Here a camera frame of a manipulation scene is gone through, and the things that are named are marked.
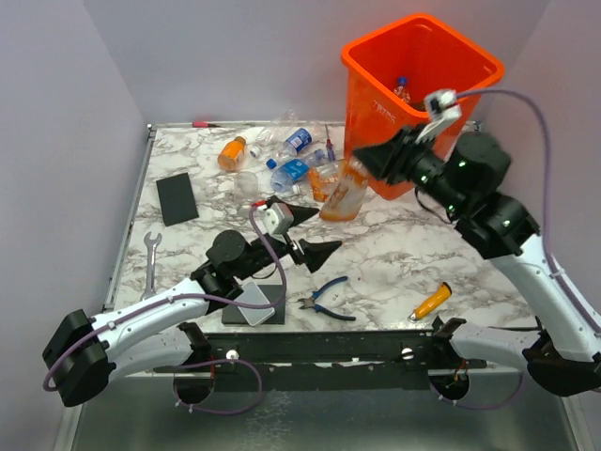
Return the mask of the tall orange label bottle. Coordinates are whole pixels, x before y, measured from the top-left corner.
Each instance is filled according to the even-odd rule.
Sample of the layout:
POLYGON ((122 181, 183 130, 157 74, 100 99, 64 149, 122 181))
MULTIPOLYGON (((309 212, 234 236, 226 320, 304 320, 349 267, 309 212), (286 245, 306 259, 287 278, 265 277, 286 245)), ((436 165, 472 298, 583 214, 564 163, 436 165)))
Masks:
POLYGON ((320 210, 319 216, 326 222, 348 222, 358 215, 370 174, 365 166, 352 157, 346 160, 338 183, 320 210))

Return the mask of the large crushed orange bottle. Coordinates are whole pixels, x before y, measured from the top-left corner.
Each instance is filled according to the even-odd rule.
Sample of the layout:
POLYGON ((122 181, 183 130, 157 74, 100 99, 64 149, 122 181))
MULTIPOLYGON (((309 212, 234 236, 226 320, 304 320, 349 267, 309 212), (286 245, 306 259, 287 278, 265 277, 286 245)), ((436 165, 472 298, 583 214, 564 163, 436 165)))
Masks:
POLYGON ((327 162, 312 167, 308 172, 308 180, 313 198, 317 202, 325 202, 337 186, 344 161, 327 162))

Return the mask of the blue pepsi bottle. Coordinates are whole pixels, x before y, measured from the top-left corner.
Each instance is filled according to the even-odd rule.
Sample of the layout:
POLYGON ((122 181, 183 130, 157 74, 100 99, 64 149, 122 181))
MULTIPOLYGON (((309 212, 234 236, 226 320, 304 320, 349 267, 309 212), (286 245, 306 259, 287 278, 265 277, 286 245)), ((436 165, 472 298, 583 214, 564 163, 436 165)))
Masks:
POLYGON ((408 78, 401 76, 397 79, 396 88, 393 90, 396 97, 407 104, 411 104, 411 96, 408 91, 408 78))

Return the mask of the clear plastic cup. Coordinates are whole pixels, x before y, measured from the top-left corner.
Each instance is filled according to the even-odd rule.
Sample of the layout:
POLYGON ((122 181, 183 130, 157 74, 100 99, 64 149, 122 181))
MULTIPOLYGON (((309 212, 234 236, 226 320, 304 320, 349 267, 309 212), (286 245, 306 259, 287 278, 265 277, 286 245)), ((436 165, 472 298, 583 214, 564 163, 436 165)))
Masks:
POLYGON ((234 202, 239 214, 247 214, 259 199, 258 178, 253 172, 239 172, 234 177, 234 202))

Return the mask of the small orange juice bottle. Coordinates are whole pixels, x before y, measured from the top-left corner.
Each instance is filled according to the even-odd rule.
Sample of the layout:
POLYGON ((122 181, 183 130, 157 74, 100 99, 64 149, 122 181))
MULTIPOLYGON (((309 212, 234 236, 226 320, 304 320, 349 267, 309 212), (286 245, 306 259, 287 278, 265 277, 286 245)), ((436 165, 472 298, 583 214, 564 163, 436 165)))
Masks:
POLYGON ((217 158, 218 165, 226 172, 237 171, 243 161, 246 140, 242 136, 236 136, 228 142, 217 158))

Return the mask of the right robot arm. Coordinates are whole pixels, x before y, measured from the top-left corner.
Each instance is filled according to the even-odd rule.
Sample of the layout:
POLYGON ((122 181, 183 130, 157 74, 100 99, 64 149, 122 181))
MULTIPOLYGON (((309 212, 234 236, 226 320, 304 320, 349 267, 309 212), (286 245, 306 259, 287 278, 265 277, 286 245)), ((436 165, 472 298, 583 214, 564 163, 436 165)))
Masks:
POLYGON ((510 156, 492 135, 466 132, 442 160, 431 142, 418 141, 420 131, 405 127, 352 155, 374 179, 410 182, 444 207, 461 238, 504 274, 542 324, 540 331, 516 332, 450 319, 434 334, 433 360, 443 367, 465 359, 525 370, 559 397, 599 388, 600 336, 584 318, 591 306, 572 305, 563 290, 567 279, 545 254, 540 226, 498 190, 510 156))

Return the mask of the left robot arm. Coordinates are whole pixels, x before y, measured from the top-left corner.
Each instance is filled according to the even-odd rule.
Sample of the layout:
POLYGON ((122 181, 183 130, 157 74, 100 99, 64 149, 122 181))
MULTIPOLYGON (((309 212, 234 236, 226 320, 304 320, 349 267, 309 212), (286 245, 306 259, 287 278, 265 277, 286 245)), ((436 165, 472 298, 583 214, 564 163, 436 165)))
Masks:
POLYGON ((214 238, 206 262, 174 287, 109 313, 67 314, 42 353, 43 390, 57 392, 64 406, 74 407, 118 377, 157 367, 194 371, 209 365, 211 352, 195 319, 232 306, 248 324, 259 325, 285 301, 283 257, 316 272, 341 247, 340 241, 289 237, 290 228, 316 213, 277 197, 257 202, 249 211, 255 240, 227 229, 214 238))

